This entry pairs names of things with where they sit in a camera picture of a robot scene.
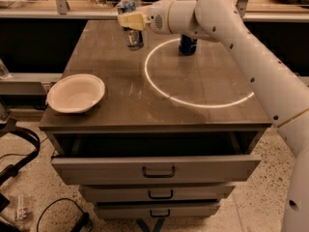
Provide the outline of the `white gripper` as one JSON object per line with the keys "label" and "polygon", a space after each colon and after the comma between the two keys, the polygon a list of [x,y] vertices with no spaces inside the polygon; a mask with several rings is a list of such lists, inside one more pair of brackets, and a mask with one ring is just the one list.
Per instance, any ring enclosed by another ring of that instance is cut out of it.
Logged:
{"label": "white gripper", "polygon": [[143,31],[148,25],[157,34],[169,34],[168,14],[170,3],[160,0],[151,5],[140,7],[139,12],[118,15],[118,23],[133,30]]}

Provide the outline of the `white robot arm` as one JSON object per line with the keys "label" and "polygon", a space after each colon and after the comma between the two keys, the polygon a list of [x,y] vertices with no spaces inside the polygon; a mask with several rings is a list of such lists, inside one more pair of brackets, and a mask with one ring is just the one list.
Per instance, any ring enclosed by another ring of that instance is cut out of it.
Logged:
{"label": "white robot arm", "polygon": [[242,22],[231,0],[161,0],[118,5],[119,24],[222,43],[295,156],[281,232],[309,232],[309,88]]}

